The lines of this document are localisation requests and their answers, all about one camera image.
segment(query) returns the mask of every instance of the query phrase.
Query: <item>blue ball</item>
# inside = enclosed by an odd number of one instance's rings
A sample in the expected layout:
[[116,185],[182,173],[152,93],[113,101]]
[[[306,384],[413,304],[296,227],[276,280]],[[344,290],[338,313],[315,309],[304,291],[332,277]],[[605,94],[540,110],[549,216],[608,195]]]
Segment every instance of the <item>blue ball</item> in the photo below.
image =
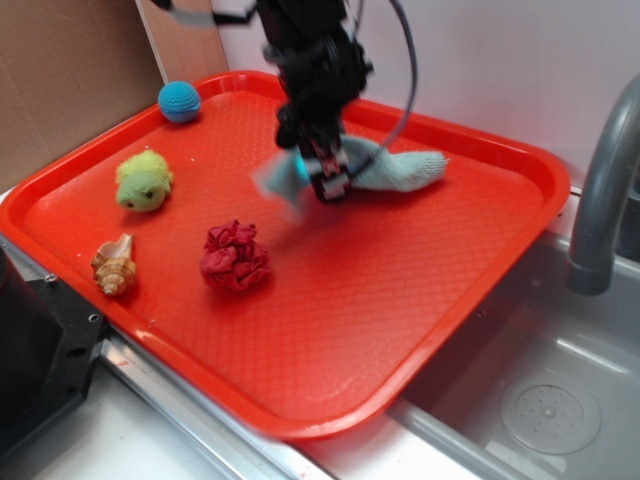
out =
[[200,95],[193,85],[187,82],[170,82],[160,90],[158,106],[170,121],[189,122],[200,111]]

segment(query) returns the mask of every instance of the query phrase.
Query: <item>sink basin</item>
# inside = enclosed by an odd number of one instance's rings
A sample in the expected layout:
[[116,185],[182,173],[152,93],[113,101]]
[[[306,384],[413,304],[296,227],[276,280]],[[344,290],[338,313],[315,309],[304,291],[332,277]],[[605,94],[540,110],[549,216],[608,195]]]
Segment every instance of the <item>sink basin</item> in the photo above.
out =
[[582,297],[567,248],[536,242],[405,390],[403,421],[500,478],[639,478],[640,268],[616,260],[610,290]]

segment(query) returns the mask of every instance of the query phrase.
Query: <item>green plush toy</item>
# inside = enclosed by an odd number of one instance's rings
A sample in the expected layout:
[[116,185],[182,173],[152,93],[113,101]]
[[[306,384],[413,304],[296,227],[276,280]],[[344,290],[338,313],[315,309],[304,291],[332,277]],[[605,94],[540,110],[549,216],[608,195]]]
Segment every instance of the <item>green plush toy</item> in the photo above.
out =
[[116,201],[127,210],[151,212],[160,208],[171,193],[171,182],[173,173],[165,159],[153,150],[145,150],[118,167]]

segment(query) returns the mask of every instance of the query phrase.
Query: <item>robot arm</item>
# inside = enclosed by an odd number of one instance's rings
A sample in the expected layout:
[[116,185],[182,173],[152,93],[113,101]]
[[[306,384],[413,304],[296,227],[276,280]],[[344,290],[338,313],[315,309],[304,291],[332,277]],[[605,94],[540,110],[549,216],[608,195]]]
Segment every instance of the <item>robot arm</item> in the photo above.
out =
[[[171,0],[152,1],[179,18]],[[373,67],[342,27],[343,0],[258,0],[245,16],[212,12],[212,18],[217,25],[247,24],[256,12],[268,42],[264,57],[278,67],[288,99],[277,114],[276,143],[298,146],[316,196],[338,200],[350,188],[342,110],[359,97]]]

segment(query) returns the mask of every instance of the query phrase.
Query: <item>white wall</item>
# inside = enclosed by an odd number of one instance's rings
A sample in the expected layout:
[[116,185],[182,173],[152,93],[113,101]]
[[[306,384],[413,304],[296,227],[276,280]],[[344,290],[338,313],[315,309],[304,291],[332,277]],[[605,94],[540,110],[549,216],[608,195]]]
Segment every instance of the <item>white wall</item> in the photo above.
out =
[[[251,2],[212,3],[238,12]],[[420,62],[415,110],[549,150],[581,185],[616,98],[640,73],[640,1],[403,0],[403,5]],[[223,28],[221,36],[231,70],[273,71],[262,59],[259,21],[249,29]],[[364,96],[402,106],[409,63],[387,0],[366,3],[360,40],[376,68]]]

